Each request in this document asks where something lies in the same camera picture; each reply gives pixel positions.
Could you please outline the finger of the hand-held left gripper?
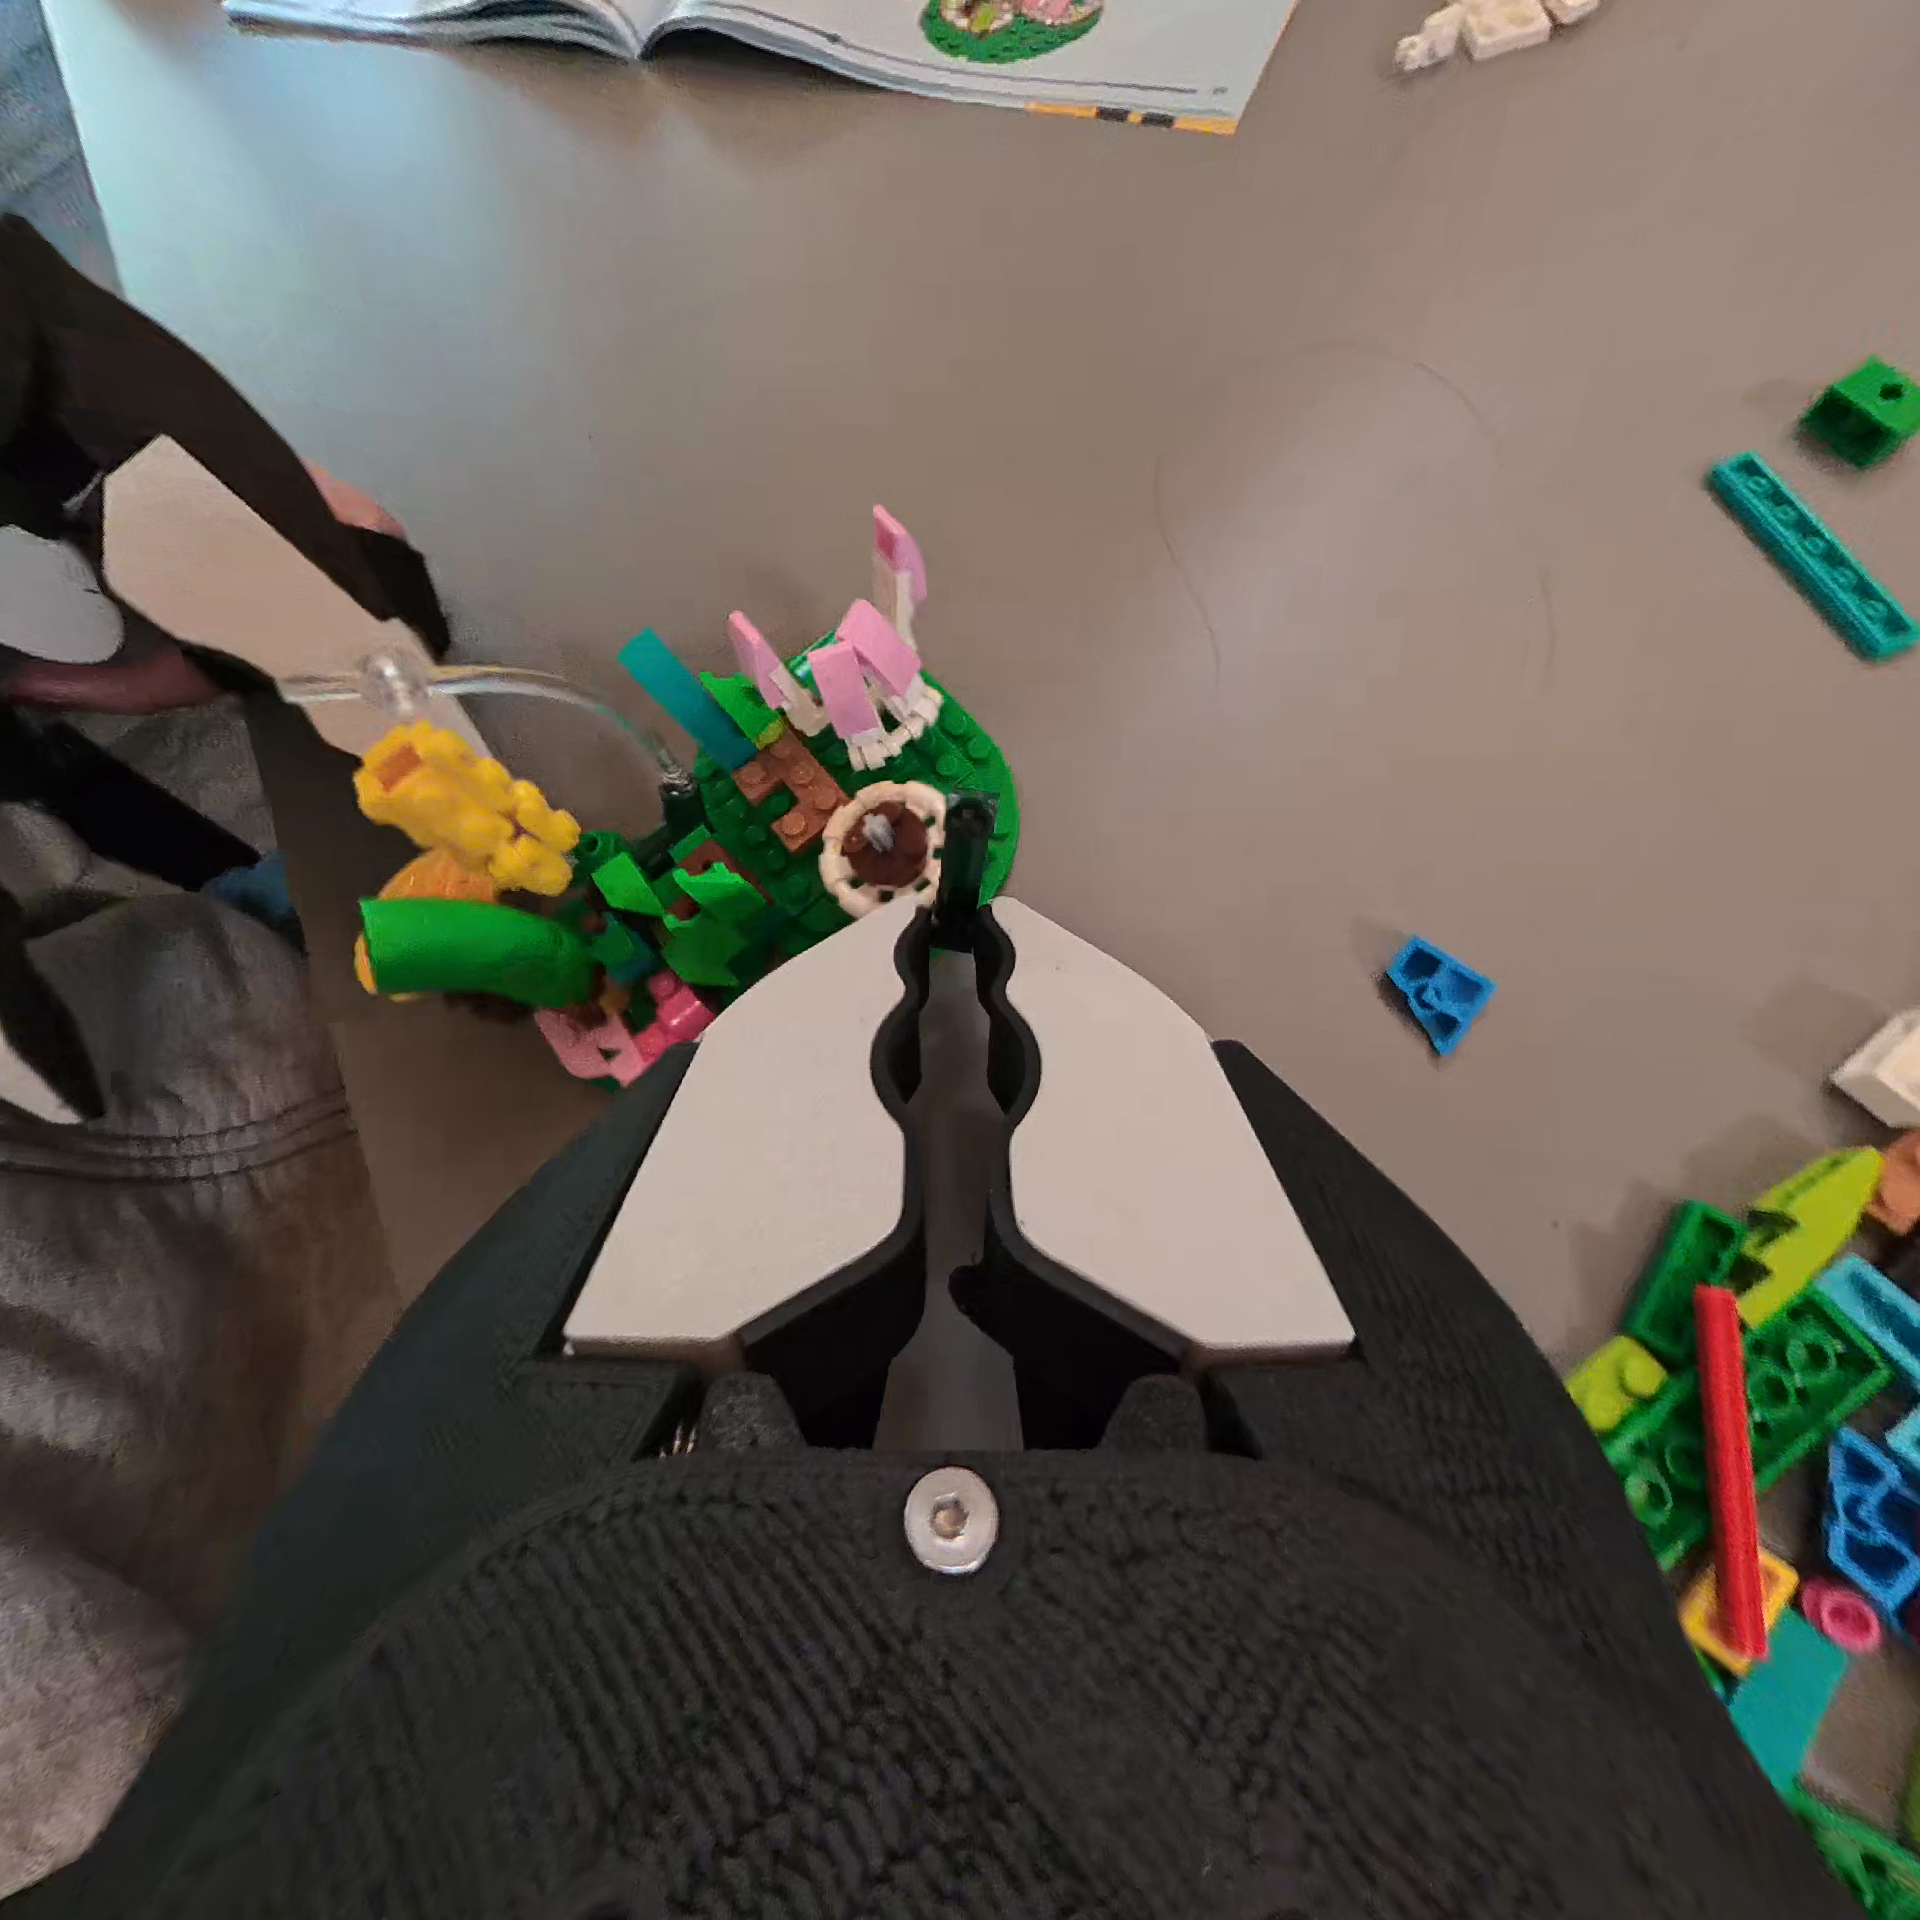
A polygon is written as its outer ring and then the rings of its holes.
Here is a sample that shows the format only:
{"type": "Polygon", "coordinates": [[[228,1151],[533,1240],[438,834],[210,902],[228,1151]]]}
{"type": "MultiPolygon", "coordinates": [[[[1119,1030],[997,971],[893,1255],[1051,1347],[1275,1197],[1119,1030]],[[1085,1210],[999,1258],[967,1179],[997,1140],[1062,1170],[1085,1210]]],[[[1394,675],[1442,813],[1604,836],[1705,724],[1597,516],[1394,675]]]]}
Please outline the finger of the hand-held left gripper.
{"type": "Polygon", "coordinates": [[[369,695],[375,658],[431,664],[422,637],[359,596],[260,519],[185,448],[158,438],[102,480],[102,578],[178,642],[253,667],[277,687],[345,680],[303,717],[330,747],[364,757],[403,714],[369,695]]]}

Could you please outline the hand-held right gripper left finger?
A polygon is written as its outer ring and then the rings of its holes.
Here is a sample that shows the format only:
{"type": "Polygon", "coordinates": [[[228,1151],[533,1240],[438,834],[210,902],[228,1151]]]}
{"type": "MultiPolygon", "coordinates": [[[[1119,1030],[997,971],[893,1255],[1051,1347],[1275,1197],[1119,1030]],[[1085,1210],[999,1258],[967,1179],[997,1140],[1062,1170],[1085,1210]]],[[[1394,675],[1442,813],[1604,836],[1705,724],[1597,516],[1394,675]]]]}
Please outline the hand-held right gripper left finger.
{"type": "Polygon", "coordinates": [[[566,1315],[566,1354],[756,1371],[796,1410],[885,1378],[926,1293],[905,1107],[931,924],[889,902],[705,1030],[566,1315]]]}

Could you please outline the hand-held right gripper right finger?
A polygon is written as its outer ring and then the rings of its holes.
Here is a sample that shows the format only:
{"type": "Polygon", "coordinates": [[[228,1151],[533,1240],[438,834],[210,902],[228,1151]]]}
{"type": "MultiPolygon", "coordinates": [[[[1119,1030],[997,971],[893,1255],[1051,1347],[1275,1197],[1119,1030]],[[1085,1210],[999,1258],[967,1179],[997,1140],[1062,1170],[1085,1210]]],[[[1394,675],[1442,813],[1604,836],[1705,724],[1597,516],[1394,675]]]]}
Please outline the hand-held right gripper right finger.
{"type": "Polygon", "coordinates": [[[1015,1365],[1019,1408],[1348,1357],[1353,1319],[1207,1028],[1009,896],[981,910],[973,959],[1002,1133],[950,1295],[1015,1365]]]}

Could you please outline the dark green lego stem piece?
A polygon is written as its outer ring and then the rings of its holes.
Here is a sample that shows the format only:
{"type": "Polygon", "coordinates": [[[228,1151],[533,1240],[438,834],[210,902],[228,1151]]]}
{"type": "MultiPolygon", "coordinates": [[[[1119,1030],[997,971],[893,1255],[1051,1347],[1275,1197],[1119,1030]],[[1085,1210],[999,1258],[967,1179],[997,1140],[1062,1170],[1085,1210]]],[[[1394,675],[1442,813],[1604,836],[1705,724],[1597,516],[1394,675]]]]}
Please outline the dark green lego stem piece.
{"type": "Polygon", "coordinates": [[[947,954],[973,954],[986,907],[997,827],[997,797],[958,791],[947,803],[941,871],[931,907],[931,942],[947,954]]]}

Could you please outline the green lego flower garden model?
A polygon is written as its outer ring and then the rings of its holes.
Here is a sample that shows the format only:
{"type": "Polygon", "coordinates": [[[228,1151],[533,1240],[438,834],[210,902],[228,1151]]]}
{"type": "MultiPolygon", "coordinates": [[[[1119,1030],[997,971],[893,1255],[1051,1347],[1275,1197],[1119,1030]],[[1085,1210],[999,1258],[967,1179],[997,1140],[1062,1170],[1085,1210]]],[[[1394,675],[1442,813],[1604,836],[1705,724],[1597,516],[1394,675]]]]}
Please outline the green lego flower garden model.
{"type": "Polygon", "coordinates": [[[627,1087],[852,920],[931,906],[953,803],[991,899],[1015,863],[1018,782],[921,658],[926,596],[919,542],[877,506],[868,592],[799,652],[738,611],[727,675],[655,631],[629,639],[622,672],[691,746],[633,731],[661,806],[643,834],[580,826],[430,717],[397,658],[371,660],[386,715],[354,799],[413,858],[359,902],[359,988],[529,1018],[571,1077],[627,1087]]]}

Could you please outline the blue lego slope brick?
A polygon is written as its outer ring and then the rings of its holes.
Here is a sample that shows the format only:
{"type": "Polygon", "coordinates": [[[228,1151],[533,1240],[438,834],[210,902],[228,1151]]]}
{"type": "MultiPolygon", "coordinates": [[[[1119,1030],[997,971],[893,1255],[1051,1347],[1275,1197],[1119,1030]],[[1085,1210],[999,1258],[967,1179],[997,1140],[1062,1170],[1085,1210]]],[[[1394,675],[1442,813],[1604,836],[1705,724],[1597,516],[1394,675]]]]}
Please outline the blue lego slope brick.
{"type": "Polygon", "coordinates": [[[1437,1058],[1457,1052],[1498,994],[1491,976],[1419,934],[1394,950],[1382,982],[1399,997],[1437,1058]]]}

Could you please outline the red lego rod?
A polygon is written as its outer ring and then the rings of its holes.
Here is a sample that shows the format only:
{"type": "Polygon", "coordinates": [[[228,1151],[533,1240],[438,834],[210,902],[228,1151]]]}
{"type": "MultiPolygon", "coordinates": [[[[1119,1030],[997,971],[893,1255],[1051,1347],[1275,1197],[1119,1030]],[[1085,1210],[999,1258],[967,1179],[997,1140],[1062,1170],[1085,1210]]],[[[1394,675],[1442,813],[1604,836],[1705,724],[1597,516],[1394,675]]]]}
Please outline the red lego rod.
{"type": "Polygon", "coordinates": [[[1740,1661],[1758,1663],[1769,1653],[1769,1621],[1737,1295],[1724,1284],[1698,1284],[1694,1320],[1713,1504],[1716,1630],[1740,1661]]]}

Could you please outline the pile of colourful lego bricks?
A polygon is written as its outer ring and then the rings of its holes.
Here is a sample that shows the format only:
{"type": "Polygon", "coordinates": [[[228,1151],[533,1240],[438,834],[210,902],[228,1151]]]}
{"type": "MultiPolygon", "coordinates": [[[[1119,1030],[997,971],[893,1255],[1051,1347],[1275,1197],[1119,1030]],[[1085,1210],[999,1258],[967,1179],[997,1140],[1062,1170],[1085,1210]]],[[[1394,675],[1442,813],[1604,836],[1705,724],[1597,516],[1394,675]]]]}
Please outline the pile of colourful lego bricks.
{"type": "Polygon", "coordinates": [[[1825,1155],[1741,1216],[1676,1204],[1566,1376],[1735,1732],[1866,1916],[1915,1916],[1915,1132],[1825,1155]],[[1718,1621],[1697,1293],[1745,1341],[1767,1654],[1718,1621]]]}

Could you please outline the large white lego brick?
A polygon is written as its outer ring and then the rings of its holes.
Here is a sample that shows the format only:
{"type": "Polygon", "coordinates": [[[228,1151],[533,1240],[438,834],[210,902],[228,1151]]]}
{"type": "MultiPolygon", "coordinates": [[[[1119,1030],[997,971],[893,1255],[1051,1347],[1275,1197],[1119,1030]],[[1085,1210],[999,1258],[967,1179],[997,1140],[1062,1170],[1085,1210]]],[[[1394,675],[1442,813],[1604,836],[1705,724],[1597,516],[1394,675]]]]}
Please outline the large white lego brick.
{"type": "Polygon", "coordinates": [[[1917,1007],[1889,1018],[1829,1074],[1829,1085],[1878,1124],[1917,1128],[1917,1007]]]}

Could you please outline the open lego instruction booklet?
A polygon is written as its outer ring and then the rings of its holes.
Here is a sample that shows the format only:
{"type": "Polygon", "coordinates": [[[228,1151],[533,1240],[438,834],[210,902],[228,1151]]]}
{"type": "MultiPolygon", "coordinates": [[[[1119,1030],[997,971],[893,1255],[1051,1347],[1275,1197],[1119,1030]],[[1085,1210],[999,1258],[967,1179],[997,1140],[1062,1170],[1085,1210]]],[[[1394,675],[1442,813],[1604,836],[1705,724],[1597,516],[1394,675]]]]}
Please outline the open lego instruction booklet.
{"type": "Polygon", "coordinates": [[[950,106],[1235,132],[1293,3],[225,3],[230,23],[643,62],[707,32],[950,106]]]}

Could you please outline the long teal lego plate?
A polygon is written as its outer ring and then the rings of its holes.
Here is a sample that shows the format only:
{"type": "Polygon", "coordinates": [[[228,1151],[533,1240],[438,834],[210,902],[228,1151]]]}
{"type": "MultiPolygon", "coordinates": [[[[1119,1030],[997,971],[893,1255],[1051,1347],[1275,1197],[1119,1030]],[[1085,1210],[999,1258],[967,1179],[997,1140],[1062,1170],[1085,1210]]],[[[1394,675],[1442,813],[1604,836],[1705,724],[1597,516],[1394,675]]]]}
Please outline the long teal lego plate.
{"type": "Polygon", "coordinates": [[[1716,462],[1705,486],[1853,656],[1876,664],[1915,650],[1897,596],[1756,451],[1716,462]]]}

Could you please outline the green lego cube brick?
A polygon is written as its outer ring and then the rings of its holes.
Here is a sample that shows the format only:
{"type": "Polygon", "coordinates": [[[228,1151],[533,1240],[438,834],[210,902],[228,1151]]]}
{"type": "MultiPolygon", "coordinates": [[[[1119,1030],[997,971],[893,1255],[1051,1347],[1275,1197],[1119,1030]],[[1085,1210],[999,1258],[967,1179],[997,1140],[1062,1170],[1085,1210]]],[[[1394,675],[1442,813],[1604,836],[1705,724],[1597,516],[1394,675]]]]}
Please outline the green lego cube brick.
{"type": "Polygon", "coordinates": [[[1876,354],[1867,357],[1812,398],[1795,431],[1839,464],[1874,468],[1917,435],[1917,379],[1876,354]]]}

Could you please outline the person's left hand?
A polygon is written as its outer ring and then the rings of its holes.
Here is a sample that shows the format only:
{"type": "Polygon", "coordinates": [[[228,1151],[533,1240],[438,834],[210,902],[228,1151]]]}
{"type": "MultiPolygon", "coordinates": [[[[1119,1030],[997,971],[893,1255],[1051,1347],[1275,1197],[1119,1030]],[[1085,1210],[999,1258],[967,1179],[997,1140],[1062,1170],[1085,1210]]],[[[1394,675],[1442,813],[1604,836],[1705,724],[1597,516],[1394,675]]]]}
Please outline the person's left hand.
{"type": "Polygon", "coordinates": [[[405,532],[403,524],[382,508],[369,491],[345,482],[343,478],[333,476],[321,464],[303,464],[309,478],[326,500],[333,519],[369,532],[372,536],[386,536],[403,544],[410,544],[410,535],[405,532]]]}

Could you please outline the person's grey sweatshirt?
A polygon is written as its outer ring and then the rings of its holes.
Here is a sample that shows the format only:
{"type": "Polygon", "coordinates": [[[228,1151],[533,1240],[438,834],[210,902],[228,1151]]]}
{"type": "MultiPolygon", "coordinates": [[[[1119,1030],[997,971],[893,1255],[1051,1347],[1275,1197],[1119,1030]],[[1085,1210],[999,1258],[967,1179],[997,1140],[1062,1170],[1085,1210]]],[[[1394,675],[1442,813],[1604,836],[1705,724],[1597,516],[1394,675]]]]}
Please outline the person's grey sweatshirt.
{"type": "Polygon", "coordinates": [[[4,799],[4,1901],[102,1834],[401,1295],[286,931],[4,799]]]}

